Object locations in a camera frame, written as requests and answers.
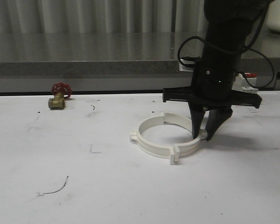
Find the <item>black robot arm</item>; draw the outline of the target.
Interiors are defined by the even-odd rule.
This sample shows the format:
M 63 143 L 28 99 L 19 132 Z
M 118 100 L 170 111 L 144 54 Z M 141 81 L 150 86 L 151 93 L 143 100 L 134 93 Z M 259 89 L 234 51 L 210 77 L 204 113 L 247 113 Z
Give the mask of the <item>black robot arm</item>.
M 268 0 L 205 1 L 204 13 L 209 24 L 202 56 L 192 59 L 191 84 L 163 90 L 163 101 L 188 103 L 193 138 L 199 135 L 205 112 L 209 112 L 206 132 L 210 140 L 232 116 L 233 105 L 259 108 L 259 95 L 235 91 L 232 86 L 241 55 L 252 48 L 246 44 L 246 38 L 256 21 L 264 22 L 269 5 Z

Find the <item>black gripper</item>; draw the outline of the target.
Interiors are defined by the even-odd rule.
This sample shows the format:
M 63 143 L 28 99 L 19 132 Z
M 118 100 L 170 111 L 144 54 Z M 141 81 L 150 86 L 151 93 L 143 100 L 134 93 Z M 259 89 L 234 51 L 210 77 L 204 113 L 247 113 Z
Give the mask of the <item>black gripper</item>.
M 190 86 L 163 89 L 162 100 L 186 102 L 189 105 L 192 120 L 192 136 L 197 138 L 200 132 L 205 111 L 210 111 L 206 124 L 209 141 L 217 129 L 233 113 L 232 105 L 252 106 L 259 108 L 262 98 L 256 93 L 235 91 L 232 89 L 234 70 L 218 70 L 202 64 L 197 58 L 193 64 Z

